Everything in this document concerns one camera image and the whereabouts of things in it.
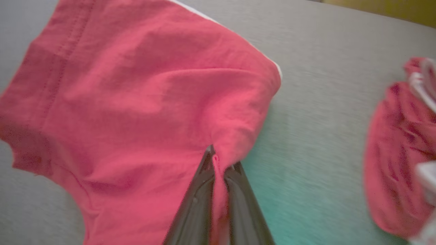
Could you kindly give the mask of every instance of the table surface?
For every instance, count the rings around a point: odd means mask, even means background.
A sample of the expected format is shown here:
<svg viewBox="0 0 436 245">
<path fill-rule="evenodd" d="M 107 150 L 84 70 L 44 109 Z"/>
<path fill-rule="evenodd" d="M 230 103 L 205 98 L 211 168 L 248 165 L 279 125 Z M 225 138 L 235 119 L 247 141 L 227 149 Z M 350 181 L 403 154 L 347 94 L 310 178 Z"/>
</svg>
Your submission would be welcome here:
<svg viewBox="0 0 436 245">
<path fill-rule="evenodd" d="M 0 90 L 56 0 L 0 3 Z M 384 89 L 411 56 L 436 57 L 436 30 L 304 0 L 183 0 L 237 32 L 283 72 L 258 141 L 243 161 L 278 245 L 405 244 L 371 221 L 362 155 Z M 82 243 L 80 211 L 60 187 L 13 170 L 0 143 L 0 239 Z"/>
</svg>

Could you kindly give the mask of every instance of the crumpled pink cloth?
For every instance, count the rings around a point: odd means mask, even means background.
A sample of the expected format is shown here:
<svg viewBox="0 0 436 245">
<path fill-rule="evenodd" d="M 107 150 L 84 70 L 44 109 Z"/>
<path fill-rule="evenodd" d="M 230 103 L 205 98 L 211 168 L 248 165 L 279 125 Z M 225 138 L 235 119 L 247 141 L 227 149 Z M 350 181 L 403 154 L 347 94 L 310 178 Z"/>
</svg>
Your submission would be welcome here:
<svg viewBox="0 0 436 245">
<path fill-rule="evenodd" d="M 176 3 L 61 0 L 0 99 L 0 137 L 13 167 L 73 196 L 86 245 L 161 244 L 213 144 L 215 243 L 223 172 L 279 86 L 250 43 Z"/>
<path fill-rule="evenodd" d="M 420 72 L 421 60 L 405 64 L 407 77 Z M 394 83 L 373 115 L 364 156 L 368 207 L 381 229 L 403 238 L 421 230 L 433 206 L 424 198 L 415 166 L 435 159 L 436 114 L 408 83 Z"/>
</svg>

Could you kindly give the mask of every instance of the clothing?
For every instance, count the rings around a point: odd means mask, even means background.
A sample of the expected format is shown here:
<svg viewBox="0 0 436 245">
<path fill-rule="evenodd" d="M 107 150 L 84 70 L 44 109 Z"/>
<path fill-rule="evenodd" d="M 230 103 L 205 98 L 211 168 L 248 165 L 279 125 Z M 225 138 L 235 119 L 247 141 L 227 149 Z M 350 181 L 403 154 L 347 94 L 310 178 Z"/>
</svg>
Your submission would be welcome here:
<svg viewBox="0 0 436 245">
<path fill-rule="evenodd" d="M 422 58 L 405 65 L 408 77 L 421 72 Z M 430 216 L 415 167 L 436 158 L 436 114 L 406 82 L 394 83 L 373 115 L 364 156 L 368 207 L 384 231 L 410 238 Z"/>
<path fill-rule="evenodd" d="M 279 86 L 250 43 L 174 2 L 61 0 L 0 98 L 0 138 L 73 196 L 86 245 L 161 244 L 213 144 L 218 242 L 222 175 Z"/>
</svg>

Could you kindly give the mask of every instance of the yellow surface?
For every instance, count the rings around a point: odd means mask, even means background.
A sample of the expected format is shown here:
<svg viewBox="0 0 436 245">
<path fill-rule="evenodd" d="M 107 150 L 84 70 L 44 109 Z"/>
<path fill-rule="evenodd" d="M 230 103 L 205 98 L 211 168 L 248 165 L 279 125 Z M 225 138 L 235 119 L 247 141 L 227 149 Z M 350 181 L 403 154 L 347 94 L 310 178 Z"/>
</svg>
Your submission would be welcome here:
<svg viewBox="0 0 436 245">
<path fill-rule="evenodd" d="M 323 2 L 436 28 L 436 0 L 324 0 Z"/>
</svg>

